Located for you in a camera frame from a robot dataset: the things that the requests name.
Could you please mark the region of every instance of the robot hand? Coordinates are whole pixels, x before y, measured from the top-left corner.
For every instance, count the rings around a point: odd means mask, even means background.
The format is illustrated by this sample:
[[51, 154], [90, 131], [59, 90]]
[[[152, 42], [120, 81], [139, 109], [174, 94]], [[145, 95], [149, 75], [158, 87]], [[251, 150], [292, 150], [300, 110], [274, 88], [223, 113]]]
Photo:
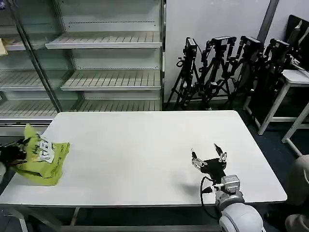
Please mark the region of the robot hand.
[[240, 180], [236, 175], [226, 176], [227, 153], [223, 152], [215, 144], [216, 151], [220, 158], [202, 161], [197, 158], [196, 153], [192, 151], [192, 164], [202, 173], [209, 174], [213, 182], [212, 188], [202, 189], [201, 183], [201, 201], [202, 194], [214, 192], [216, 195], [216, 206], [222, 213], [219, 219], [220, 227], [223, 232], [266, 232], [263, 227], [263, 220], [260, 214], [252, 206], [245, 205], [240, 189]]

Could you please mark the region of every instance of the gray floor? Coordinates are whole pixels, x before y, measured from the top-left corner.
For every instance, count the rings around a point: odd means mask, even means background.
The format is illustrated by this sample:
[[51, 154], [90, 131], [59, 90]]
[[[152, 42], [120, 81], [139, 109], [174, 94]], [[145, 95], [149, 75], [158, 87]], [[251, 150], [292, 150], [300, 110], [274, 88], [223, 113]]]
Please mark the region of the gray floor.
[[[263, 151], [270, 166], [276, 176], [284, 186], [285, 177], [295, 160], [294, 153], [285, 144], [281, 143], [281, 138], [285, 131], [266, 131], [263, 136], [256, 133], [254, 125], [250, 124], [248, 116], [244, 112], [239, 112], [244, 122], [247, 124], [249, 131]], [[305, 136], [308, 137], [308, 131], [297, 133], [292, 139], [302, 147], [303, 152], [309, 154], [309, 145], [306, 143]], [[1, 138], [1, 143], [8, 142], [10, 138]], [[263, 215], [272, 205], [256, 206], [257, 210]], [[53, 209], [53, 214], [58, 215], [65, 224], [70, 221], [72, 210]], [[148, 209], [83, 209], [78, 217], [77, 224], [87, 225], [165, 225], [165, 224], [206, 224], [213, 222], [209, 219], [200, 207], [185, 208], [148, 208]], [[30, 231], [50, 231], [45, 226], [39, 225], [36, 230], [31, 226]], [[267, 232], [278, 232], [279, 230], [265, 223]], [[19, 221], [14, 217], [0, 216], [0, 232], [19, 232], [21, 231]]]

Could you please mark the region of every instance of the tripod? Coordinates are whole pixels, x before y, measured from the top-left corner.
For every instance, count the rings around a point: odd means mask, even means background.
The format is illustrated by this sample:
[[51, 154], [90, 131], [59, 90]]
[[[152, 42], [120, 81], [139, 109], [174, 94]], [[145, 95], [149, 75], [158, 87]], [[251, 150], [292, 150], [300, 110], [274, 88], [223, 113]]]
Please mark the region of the tripod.
[[[231, 92], [228, 85], [228, 80], [231, 78], [233, 73], [228, 71], [230, 65], [230, 59], [233, 52], [233, 48], [235, 45], [236, 37], [219, 37], [214, 38], [211, 41], [206, 43], [206, 49], [203, 51], [202, 54], [202, 62], [203, 66], [199, 69], [201, 72], [201, 77], [196, 83], [197, 92], [199, 96], [202, 98], [202, 104], [204, 104], [204, 108], [210, 108], [209, 102], [213, 97], [218, 97], [219, 91], [222, 90], [226, 93], [226, 95], [220, 96], [227, 96], [228, 99], [231, 98]], [[227, 49], [227, 45], [229, 45], [226, 62], [224, 61], [224, 52]], [[215, 56], [212, 58], [209, 66], [208, 66], [208, 55], [211, 51], [211, 48], [214, 47]], [[222, 78], [215, 82], [216, 75], [218, 69], [222, 66]], [[209, 71], [211, 70], [210, 77], [205, 83], [205, 78]]]
[[[175, 109], [178, 108], [180, 105], [182, 109], [185, 109], [188, 103], [190, 102], [192, 96], [194, 95], [192, 91], [192, 81], [193, 81], [193, 73], [195, 74], [197, 80], [198, 73], [197, 68], [195, 65], [195, 59], [197, 57], [197, 44], [195, 41], [189, 37], [186, 38], [186, 45], [183, 50], [184, 57], [178, 58], [179, 61], [177, 62], [177, 67], [181, 67], [181, 71], [177, 77], [177, 80], [171, 90], [168, 102], [165, 106], [165, 109], [170, 103], [170, 100], [172, 99], [172, 96], [174, 93], [177, 94], [177, 100], [175, 104]], [[177, 86], [181, 80], [181, 84], [179, 87], [179, 90], [177, 90]]]
[[[241, 52], [243, 50], [242, 58], [239, 60]], [[231, 98], [222, 106], [229, 104], [229, 107], [233, 105], [233, 101], [239, 93], [245, 92], [248, 96], [253, 89], [254, 81], [263, 60], [264, 46], [263, 44], [247, 36], [240, 38], [239, 47], [235, 57], [230, 59], [232, 65], [231, 75], [234, 75], [236, 70], [242, 64], [238, 79], [234, 82], [234, 91], [231, 94]]]

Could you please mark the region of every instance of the empty shelf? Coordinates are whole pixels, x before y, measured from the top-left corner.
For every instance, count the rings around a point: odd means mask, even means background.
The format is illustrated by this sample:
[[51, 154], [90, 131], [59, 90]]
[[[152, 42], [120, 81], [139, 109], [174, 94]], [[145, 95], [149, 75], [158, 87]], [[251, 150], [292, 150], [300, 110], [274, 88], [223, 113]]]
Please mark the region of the empty shelf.
[[70, 32], [64, 33], [45, 46], [48, 49], [72, 48], [158, 48], [158, 31]]
[[[60, 87], [67, 70], [48, 70], [46, 75], [52, 87]], [[0, 91], [45, 91], [35, 70], [1, 71]]]
[[78, 70], [63, 91], [160, 90], [160, 70]]
[[[30, 42], [32, 48], [37, 50], [45, 48], [45, 44], [48, 42], [48, 40], [43, 36], [34, 36], [33, 38], [30, 37]], [[23, 51], [26, 49], [18, 35], [9, 38], [3, 38], [3, 43], [7, 51]]]
[[9, 100], [0, 105], [0, 118], [54, 118], [57, 111], [49, 100]]
[[160, 100], [84, 100], [79, 112], [160, 111]]

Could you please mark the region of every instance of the camera on tripod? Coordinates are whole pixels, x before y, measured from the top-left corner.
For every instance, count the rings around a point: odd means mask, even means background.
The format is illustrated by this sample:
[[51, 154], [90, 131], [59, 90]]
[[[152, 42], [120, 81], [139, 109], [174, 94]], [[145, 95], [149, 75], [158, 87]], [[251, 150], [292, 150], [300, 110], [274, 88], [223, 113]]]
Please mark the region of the camera on tripod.
[[[198, 69], [199, 75], [195, 65], [197, 48], [199, 47], [194, 39], [186, 38], [184, 57], [183, 59], [179, 58], [177, 63], [177, 66], [182, 69], [172, 88], [166, 107], [174, 93], [177, 94], [176, 109], [179, 105], [185, 109], [191, 100], [201, 100], [201, 109], [209, 110], [211, 109], [209, 102], [214, 97], [227, 97], [228, 101], [223, 107], [227, 103], [229, 107], [232, 107], [233, 100], [238, 94], [244, 94], [245, 97], [253, 96], [253, 92], [263, 94], [265, 86], [271, 91], [279, 89], [280, 73], [283, 67], [290, 63], [289, 44], [272, 39], [263, 54], [264, 45], [260, 41], [242, 36], [236, 56], [232, 57], [236, 40], [236, 37], [224, 36], [207, 41], [205, 50], [202, 52], [202, 67]], [[213, 48], [215, 55], [209, 62], [208, 57]], [[234, 75], [241, 65], [239, 76], [236, 79]], [[219, 68], [222, 69], [220, 79], [217, 78]], [[194, 84], [193, 73], [197, 80]], [[261, 85], [263, 89], [255, 91]]]
[[197, 44], [190, 37], [187, 37], [185, 40], [183, 54], [185, 55], [185, 57], [192, 57], [194, 59], [197, 57]]

